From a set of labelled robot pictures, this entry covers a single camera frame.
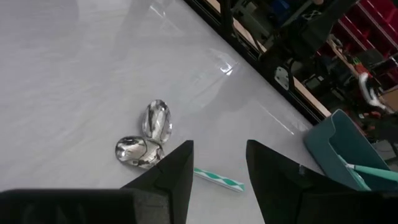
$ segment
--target white table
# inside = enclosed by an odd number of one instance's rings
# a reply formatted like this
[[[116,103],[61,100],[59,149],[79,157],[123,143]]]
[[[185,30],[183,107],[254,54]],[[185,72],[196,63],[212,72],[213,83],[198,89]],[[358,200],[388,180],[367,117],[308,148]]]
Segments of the white table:
[[[170,106],[166,153],[195,141],[188,223],[262,223],[246,167],[256,139],[320,172],[311,125],[181,0],[0,1],[0,190],[119,188],[142,170],[114,156],[153,99]]]

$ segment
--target teal bin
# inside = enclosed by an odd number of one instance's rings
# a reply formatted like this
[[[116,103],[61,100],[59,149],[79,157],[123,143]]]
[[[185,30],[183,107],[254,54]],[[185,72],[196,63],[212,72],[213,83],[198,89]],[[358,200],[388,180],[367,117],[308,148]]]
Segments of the teal bin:
[[[355,190],[366,190],[346,168],[347,163],[390,170],[351,118],[337,110],[313,127],[304,137],[308,151],[329,178]],[[398,183],[359,173],[372,190],[395,191]]]

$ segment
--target metal frame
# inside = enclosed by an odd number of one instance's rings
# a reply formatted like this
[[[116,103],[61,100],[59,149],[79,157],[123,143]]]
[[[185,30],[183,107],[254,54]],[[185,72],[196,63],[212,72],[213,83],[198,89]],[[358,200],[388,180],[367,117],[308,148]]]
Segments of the metal frame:
[[[291,105],[295,107],[310,123],[318,124],[325,119],[301,93],[294,87],[294,81],[289,80],[286,90],[274,78],[274,71],[267,70],[264,62],[258,60],[260,52],[255,49],[238,32],[234,32],[231,0],[220,0],[220,12],[206,0],[184,0],[204,21],[206,21],[229,45],[231,45],[262,77],[264,77]]]

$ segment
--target metal spoon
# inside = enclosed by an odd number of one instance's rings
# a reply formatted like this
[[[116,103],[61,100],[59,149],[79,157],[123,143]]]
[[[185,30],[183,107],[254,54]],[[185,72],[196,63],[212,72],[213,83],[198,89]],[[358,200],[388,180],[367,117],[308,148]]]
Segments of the metal spoon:
[[[128,136],[118,141],[115,155],[123,163],[150,169],[164,158],[164,151],[155,141],[139,136]]]
[[[170,109],[162,100],[152,101],[142,119],[142,132],[145,137],[161,144],[167,142],[172,133]]]

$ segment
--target green striped handle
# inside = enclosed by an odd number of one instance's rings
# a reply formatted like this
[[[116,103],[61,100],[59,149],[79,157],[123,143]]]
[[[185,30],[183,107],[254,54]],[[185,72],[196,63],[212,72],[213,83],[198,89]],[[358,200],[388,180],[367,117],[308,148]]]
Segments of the green striped handle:
[[[231,180],[229,178],[198,168],[194,168],[193,173],[203,179],[209,180],[213,183],[229,188],[231,190],[244,192],[244,184],[236,180]]]

